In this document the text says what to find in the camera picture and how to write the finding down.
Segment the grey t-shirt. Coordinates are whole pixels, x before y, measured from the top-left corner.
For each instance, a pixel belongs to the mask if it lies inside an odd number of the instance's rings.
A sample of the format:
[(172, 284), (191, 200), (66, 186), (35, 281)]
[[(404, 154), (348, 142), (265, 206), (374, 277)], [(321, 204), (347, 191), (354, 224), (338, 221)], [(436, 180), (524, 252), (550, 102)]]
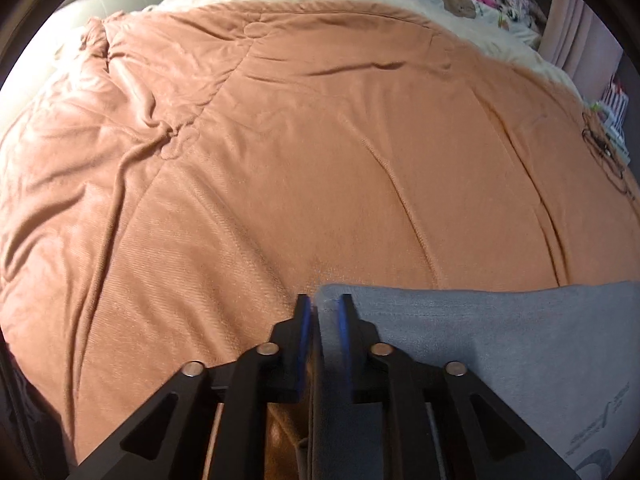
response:
[(337, 305), (413, 359), (459, 361), (584, 479), (629, 479), (639, 432), (639, 287), (540, 292), (407, 290), (333, 284), (314, 298), (323, 363), (314, 386), (314, 466), (325, 479), (383, 474), (382, 414), (352, 404)]

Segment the orange-brown blanket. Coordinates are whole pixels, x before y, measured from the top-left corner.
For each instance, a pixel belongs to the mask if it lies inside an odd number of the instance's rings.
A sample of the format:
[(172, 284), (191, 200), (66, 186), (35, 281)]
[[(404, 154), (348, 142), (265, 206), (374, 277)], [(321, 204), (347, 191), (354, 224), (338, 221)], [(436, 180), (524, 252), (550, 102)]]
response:
[(30, 88), (1, 130), (1, 329), (71, 463), (324, 283), (639, 276), (638, 184), (582, 101), (405, 10), (114, 15)]

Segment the pink curtain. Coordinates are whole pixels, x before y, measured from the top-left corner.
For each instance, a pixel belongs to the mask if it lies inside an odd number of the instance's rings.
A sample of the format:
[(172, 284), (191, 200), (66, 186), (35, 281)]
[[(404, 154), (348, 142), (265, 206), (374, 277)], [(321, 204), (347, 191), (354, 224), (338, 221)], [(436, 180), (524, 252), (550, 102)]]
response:
[(623, 48), (584, 0), (552, 0), (538, 53), (591, 102), (615, 76)]

